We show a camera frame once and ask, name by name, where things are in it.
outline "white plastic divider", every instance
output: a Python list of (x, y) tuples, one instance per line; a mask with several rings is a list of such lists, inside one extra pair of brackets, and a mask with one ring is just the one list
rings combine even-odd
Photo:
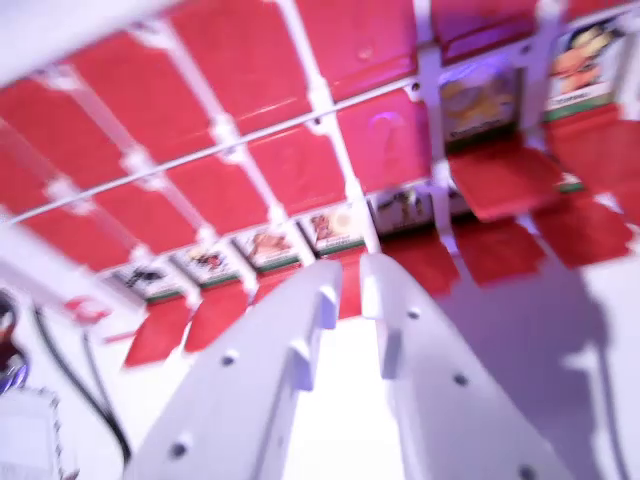
[(295, 0), (276, 0), (287, 31), (294, 44), (298, 59), (302, 64), (307, 81), (307, 99), (311, 104), (314, 120), (305, 122), (307, 128), (315, 135), (325, 135), (331, 141), (336, 154), (338, 165), (345, 182), (345, 196), (351, 203), (356, 218), (358, 218), (367, 250), (370, 253), (379, 252), (380, 239), (376, 231), (369, 204), (362, 191), (360, 181), (356, 177), (349, 158), (349, 152), (342, 137), (338, 124), (335, 103), (327, 81), (322, 76), (302, 17)]
[[(207, 82), (200, 68), (182, 43), (179, 35), (172, 28), (170, 22), (165, 19), (150, 19), (139, 22), (131, 30), (131, 33), (134, 38), (139, 39), (145, 45), (152, 48), (160, 48), (167, 52), (174, 67), (182, 76), (203, 110), (207, 113), (211, 122), (209, 131), (212, 138), (216, 140), (216, 143), (239, 143), (241, 136), (233, 121), (233, 117), (224, 110), (218, 101), (213, 88)], [(304, 239), (302, 231), (297, 227), (295, 221), (289, 218), (282, 203), (280, 203), (271, 190), (264, 175), (262, 175), (262, 172), (251, 156), (247, 144), (239, 143), (234, 147), (222, 150), (219, 152), (218, 157), (221, 161), (238, 165), (245, 171), (247, 177), (267, 204), (271, 225), (282, 228), (285, 231), (287, 238), (289, 238), (294, 248), (296, 248), (303, 265), (313, 263), (316, 258), (311, 247)], [(214, 240), (212, 232), (214, 232), (214, 230), (210, 227), (204, 233), (205, 238), (208, 238), (209, 241)], [(226, 245), (225, 248), (233, 247), (230, 242), (224, 243)], [(257, 289), (257, 280), (252, 287), (255, 292), (255, 289)]]
[(538, 0), (536, 19), (538, 28), (519, 52), (512, 54), (514, 66), (523, 66), (526, 72), (520, 99), (519, 128), (527, 145), (547, 151), (541, 122), (549, 96), (549, 68), (553, 61), (553, 47), (562, 33), (562, 19), (567, 10), (565, 0)]
[(458, 254), (458, 246), (451, 227), (451, 205), (449, 192), (455, 189), (451, 180), (449, 163), (445, 155), (442, 111), (440, 107), (440, 85), (442, 59), (439, 46), (433, 41), (431, 32), (431, 2), (414, 0), (416, 28), (422, 46), (418, 48), (419, 93), (427, 106), (429, 135), (431, 141), (433, 190), (433, 219), (440, 241), (451, 255)]
[[(138, 144), (129, 134), (126, 128), (113, 115), (111, 110), (102, 102), (98, 95), (91, 90), (89, 85), (82, 77), (68, 65), (54, 66), (45, 70), (38, 75), (38, 80), (47, 88), (65, 92), (71, 96), (87, 113), (87, 115), (98, 125), (112, 142), (120, 149), (123, 154), (121, 165), (130, 173), (147, 173), (154, 166), (154, 162), (149, 156), (146, 149)], [(200, 228), (204, 220), (200, 213), (191, 205), (191, 203), (175, 188), (168, 180), (164, 173), (160, 172), (154, 175), (144, 176), (139, 182), (141, 188), (148, 191), (158, 191), (164, 194), (167, 199), (176, 207), (176, 209), (191, 223), (195, 228)], [(47, 191), (54, 199), (62, 200), (65, 198), (79, 197), (79, 191), (68, 179), (58, 179), (51, 182)], [(96, 205), (91, 201), (90, 197), (79, 198), (71, 205), (89, 205), (90, 208), (97, 209)], [(102, 209), (99, 210), (101, 220), (108, 219), (105, 223), (107, 228), (114, 228), (114, 234), (119, 238), (127, 238), (127, 247), (130, 250), (130, 260), (134, 265), (144, 266), (153, 264), (162, 266), (168, 271), (171, 277), (179, 286), (180, 292), (186, 297), (187, 304), (195, 308), (201, 302), (200, 289), (198, 285), (192, 282), (171, 262), (163, 257), (156, 256), (151, 253), (149, 248), (139, 240), (133, 240), (134, 236), (128, 233), (128, 230), (122, 226), (117, 219), (113, 218)]]
[[(15, 159), (46, 184), (44, 194), (47, 198), (58, 201), (78, 196), (80, 190), (73, 181), (2, 119), (0, 119), (0, 134), (4, 145), (13, 153)], [(91, 198), (78, 199), (66, 204), (63, 208), (67, 208), (74, 215), (100, 216), (101, 221), (107, 222), (105, 223), (107, 230), (127, 249), (133, 249), (138, 243), (127, 229), (99, 208)]]
[(631, 45), (628, 46), (629, 61), (618, 88), (616, 102), (621, 107), (624, 119), (640, 121), (640, 2), (635, 2), (633, 8), (623, 10), (619, 15), (624, 16), (624, 28), (631, 37)]

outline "white plastic rod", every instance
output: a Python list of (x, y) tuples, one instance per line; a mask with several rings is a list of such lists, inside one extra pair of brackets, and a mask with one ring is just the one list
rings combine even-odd
[(418, 48), (433, 42), (431, 29), (431, 0), (413, 0), (413, 12), (416, 16), (416, 32)]
[(298, 5), (296, 5), (295, 0), (276, 0), (276, 2), (282, 12), (282, 17), (287, 25), (289, 36), (293, 40), (293, 45), (300, 59), (300, 63), (302, 63), (304, 67), (307, 85), (311, 90), (315, 88), (326, 88), (327, 82), (320, 73), (320, 68), (318, 67), (311, 42), (307, 36), (302, 16), (300, 16)]
[[(386, 93), (389, 93), (391, 91), (397, 90), (399, 88), (403, 88), (407, 85), (411, 85), (412, 83), (414, 83), (416, 81), (416, 78), (411, 76), (411, 77), (406, 77), (403, 78), (401, 80), (396, 80), (394, 82), (391, 82), (389, 84), (386, 85), (382, 85), (381, 87), (377, 87), (374, 88), (370, 91), (361, 93), (359, 95), (356, 95), (354, 97), (348, 98), (346, 100), (343, 100), (341, 102), (338, 102), (334, 105), (333, 110), (332, 111), (338, 111), (344, 108), (348, 108), (350, 106), (353, 105), (357, 105), (359, 103), (362, 102), (366, 102), (367, 100), (371, 100), (372, 98), (376, 98), (379, 97), (380, 95), (384, 95)], [(56, 200), (53, 202), (50, 202), (46, 205), (42, 205), (40, 207), (36, 207), (32, 210), (29, 210), (23, 214), (20, 215), (16, 215), (15, 217), (12, 217), (10, 219), (7, 220), (7, 222), (9, 223), (19, 223), (22, 222), (24, 220), (27, 220), (31, 217), (34, 217), (36, 215), (40, 215), (42, 213), (48, 212), (49, 210), (53, 210), (54, 208), (59, 208), (62, 207), (64, 205), (67, 205), (69, 203), (75, 202), (77, 200), (82, 200), (82, 199), (86, 199), (89, 198), (93, 195), (97, 195), (98, 193), (102, 193), (105, 192), (107, 190), (111, 190), (113, 188), (117, 188), (119, 186), (122, 185), (126, 185), (127, 183), (132, 183), (132, 182), (137, 182), (139, 180), (141, 180), (143, 177), (148, 176), (148, 175), (152, 175), (154, 173), (160, 173), (160, 172), (165, 172), (171, 168), (175, 168), (175, 167), (179, 167), (180, 165), (185, 165), (187, 163), (191, 163), (194, 162), (196, 160), (199, 160), (201, 158), (210, 156), (210, 155), (217, 155), (220, 154), (224, 151), (228, 151), (233, 147), (237, 147), (238, 145), (244, 144), (244, 143), (248, 143), (251, 142), (253, 140), (257, 140), (260, 138), (264, 138), (266, 136), (269, 135), (273, 135), (275, 133), (281, 132), (283, 130), (286, 130), (288, 128), (291, 127), (295, 127), (296, 125), (301, 125), (305, 122), (311, 121), (314, 118), (316, 118), (317, 114), (315, 112), (311, 112), (311, 113), (305, 113), (303, 115), (300, 115), (298, 117), (289, 119), (289, 120), (285, 120), (284, 122), (278, 123), (276, 125), (272, 125), (270, 127), (266, 127), (260, 130), (256, 130), (255, 132), (249, 133), (243, 137), (239, 137), (235, 140), (231, 140), (228, 142), (218, 142), (217, 145), (212, 146), (212, 147), (207, 147), (207, 148), (203, 148), (200, 150), (197, 150), (195, 152), (189, 153), (187, 155), (183, 155), (181, 157), (178, 157), (174, 160), (170, 160), (168, 162), (164, 162), (160, 165), (153, 165), (151, 167), (151, 169), (148, 172), (135, 172), (135, 173), (131, 173), (129, 175), (126, 175), (124, 177), (121, 178), (117, 178), (115, 180), (111, 180), (109, 182), (105, 182), (101, 185), (98, 185), (96, 187), (92, 187), (89, 188), (87, 190), (84, 190), (82, 192), (79, 192), (75, 197), (71, 197), (71, 198), (67, 198), (67, 199), (61, 199), (61, 200)]]
[(439, 81), (442, 75), (440, 55), (440, 49), (435, 44), (429, 44), (418, 51), (418, 80), (420, 81), (422, 99), (427, 106), (432, 162), (438, 162), (445, 158), (444, 130), (440, 107)]
[(182, 216), (191, 224), (192, 227), (198, 229), (207, 222), (193, 204), (184, 196), (178, 187), (164, 177), (164, 187), (162, 193), (169, 199), (171, 204), (178, 210)]

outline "black cable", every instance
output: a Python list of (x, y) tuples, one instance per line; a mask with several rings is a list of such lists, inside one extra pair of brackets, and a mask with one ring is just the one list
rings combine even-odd
[[(82, 384), (82, 382), (78, 379), (78, 377), (73, 373), (71, 368), (69, 368), (69, 365), (64, 360), (64, 358), (62, 358), (62, 356), (60, 355), (60, 352), (58, 352), (58, 349), (54, 345), (53, 339), (51, 337), (51, 333), (49, 332), (49, 330), (45, 325), (45, 322), (43, 321), (42, 312), (40, 308), (37, 306), (34, 306), (33, 317), (34, 317), (36, 326), (38, 328), (38, 331), (42, 336), (42, 340), (44, 341), (45, 346), (47, 347), (47, 350), (49, 350), (49, 353), (55, 360), (58, 367), (60, 367), (60, 370), (62, 370), (62, 372), (66, 375), (66, 377), (73, 384), (73, 386), (76, 387), (80, 395), (82, 395), (82, 397), (87, 401), (87, 403), (95, 410), (96, 414), (100, 418), (102, 418), (102, 420), (107, 424), (107, 426), (109, 427), (113, 435), (118, 440), (118, 443), (120, 444), (120, 449), (122, 450), (122, 460), (124, 465), (126, 466), (129, 460), (131, 459), (131, 448), (129, 447), (129, 443), (127, 442), (127, 439), (124, 436), (124, 432), (122, 431), (122, 428), (120, 428), (120, 424), (115, 419), (113, 411), (106, 410), (103, 407), (101, 407), (96, 401), (96, 399), (93, 398), (93, 396), (87, 391), (86, 387)], [(104, 386), (101, 385), (102, 382), (99, 381), (98, 383), (99, 383), (98, 388), (101, 388), (102, 390), (104, 390)]]
[(111, 403), (111, 398), (109, 398), (109, 394), (107, 393), (107, 389), (104, 386), (104, 382), (102, 381), (102, 377), (100, 372), (98, 371), (98, 365), (96, 363), (96, 358), (93, 355), (93, 349), (91, 348), (91, 339), (89, 338), (89, 334), (84, 332), (82, 334), (82, 346), (84, 348), (85, 357), (87, 357), (87, 363), (89, 364), (89, 369), (91, 370), (91, 375), (93, 376), (93, 381), (98, 387), (98, 391), (100, 392), (100, 396), (102, 397), (102, 403), (104, 404), (104, 410), (110, 412), (111, 415), (114, 414), (113, 404)]

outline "red sticker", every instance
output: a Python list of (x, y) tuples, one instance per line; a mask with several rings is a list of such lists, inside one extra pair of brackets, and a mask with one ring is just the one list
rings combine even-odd
[(448, 295), (460, 278), (451, 255), (432, 229), (392, 236), (383, 241), (382, 250), (430, 295)]
[(538, 230), (569, 268), (623, 257), (633, 238), (622, 217), (589, 195), (573, 193), (561, 204), (534, 213)]
[(542, 247), (513, 220), (454, 225), (456, 243), (478, 285), (538, 271)]
[(449, 155), (451, 174), (481, 220), (526, 213), (559, 198), (562, 171), (519, 135)]
[(247, 294), (240, 282), (202, 292), (202, 303), (193, 315), (185, 350), (193, 353), (211, 345), (246, 311)]
[(166, 360), (180, 345), (189, 323), (190, 310), (183, 298), (149, 305), (148, 310), (124, 362), (127, 367)]
[(75, 321), (80, 325), (95, 325), (112, 313), (107, 306), (89, 296), (72, 298), (64, 306), (74, 313)]

